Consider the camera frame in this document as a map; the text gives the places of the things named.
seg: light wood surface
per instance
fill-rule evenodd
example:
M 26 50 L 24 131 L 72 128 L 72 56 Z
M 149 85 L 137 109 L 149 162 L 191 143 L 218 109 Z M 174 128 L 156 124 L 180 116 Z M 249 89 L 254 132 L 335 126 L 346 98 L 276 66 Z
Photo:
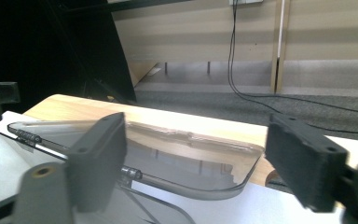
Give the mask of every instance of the light wood surface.
M 264 126 L 112 104 L 66 95 L 52 95 L 24 114 L 42 120 L 82 120 L 99 119 L 117 112 L 124 112 L 127 121 L 247 142 L 261 147 L 265 146 L 267 137 L 267 127 Z M 329 138 L 351 153 L 348 164 L 351 167 L 356 167 L 358 164 L 358 141 L 337 137 Z M 266 177 L 272 170 L 271 164 L 262 157 L 249 181 L 264 186 Z

